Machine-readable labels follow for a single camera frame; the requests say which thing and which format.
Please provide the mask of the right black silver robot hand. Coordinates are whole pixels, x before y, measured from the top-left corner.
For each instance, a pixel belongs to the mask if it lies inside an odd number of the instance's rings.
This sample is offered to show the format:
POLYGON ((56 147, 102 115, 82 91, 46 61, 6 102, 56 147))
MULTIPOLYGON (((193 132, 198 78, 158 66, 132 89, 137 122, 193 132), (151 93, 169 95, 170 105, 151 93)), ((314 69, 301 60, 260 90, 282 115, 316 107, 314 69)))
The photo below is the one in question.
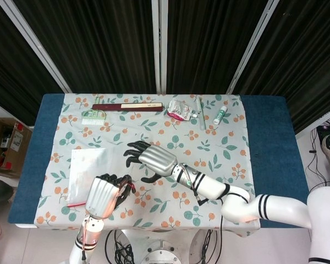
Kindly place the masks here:
POLYGON ((151 184, 162 177, 171 176, 174 168, 178 165, 177 157, 160 146, 144 141, 130 142, 127 146, 132 147, 123 154, 124 157, 127 157, 127 168, 132 162, 139 163, 155 173, 149 178, 142 177, 141 181, 144 183, 151 184))

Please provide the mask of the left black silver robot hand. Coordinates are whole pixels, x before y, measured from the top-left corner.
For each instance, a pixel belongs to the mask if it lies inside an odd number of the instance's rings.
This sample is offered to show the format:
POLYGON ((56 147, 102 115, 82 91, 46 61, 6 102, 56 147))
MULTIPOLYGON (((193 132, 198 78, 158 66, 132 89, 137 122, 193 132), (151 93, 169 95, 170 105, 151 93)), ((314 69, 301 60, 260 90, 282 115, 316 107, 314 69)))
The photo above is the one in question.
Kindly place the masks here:
POLYGON ((117 177, 115 174, 97 176, 91 185, 85 209, 95 219, 106 219, 122 204, 130 193, 135 193, 130 175, 117 177))

